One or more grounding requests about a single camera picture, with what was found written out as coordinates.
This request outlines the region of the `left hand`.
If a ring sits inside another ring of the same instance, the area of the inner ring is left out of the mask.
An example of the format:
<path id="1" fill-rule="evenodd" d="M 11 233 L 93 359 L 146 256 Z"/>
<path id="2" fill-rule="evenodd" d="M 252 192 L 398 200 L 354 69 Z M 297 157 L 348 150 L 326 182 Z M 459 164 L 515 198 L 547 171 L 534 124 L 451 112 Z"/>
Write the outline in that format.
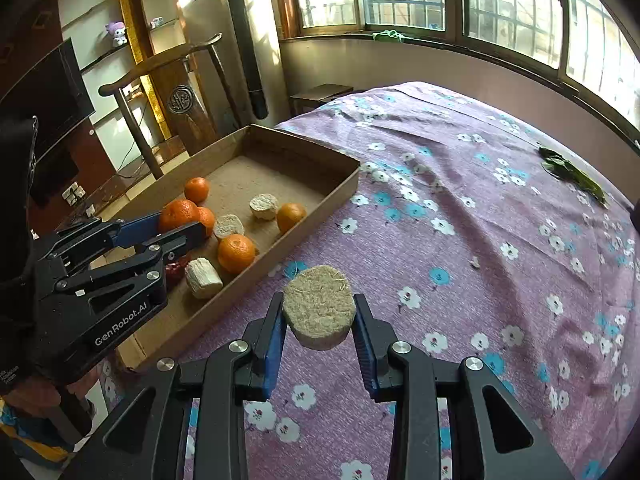
<path id="1" fill-rule="evenodd" d="M 66 390 L 82 399 L 98 382 L 101 376 L 102 363 L 94 366 L 77 382 L 66 386 Z M 18 384 L 11 392 L 2 394 L 1 399 L 22 412 L 36 417 L 44 417 L 48 408 L 56 408 L 61 403 L 61 396 L 55 385 L 40 376 L 29 377 Z"/>

